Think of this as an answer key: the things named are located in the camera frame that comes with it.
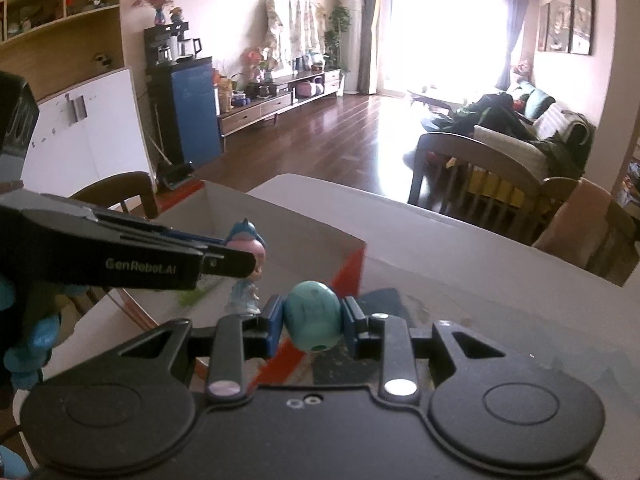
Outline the blue gloved hand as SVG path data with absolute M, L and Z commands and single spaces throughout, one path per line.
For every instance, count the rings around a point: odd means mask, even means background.
M 70 338 L 82 317 L 79 285 L 27 285 L 1 281 L 1 402 L 41 380 L 53 348 Z

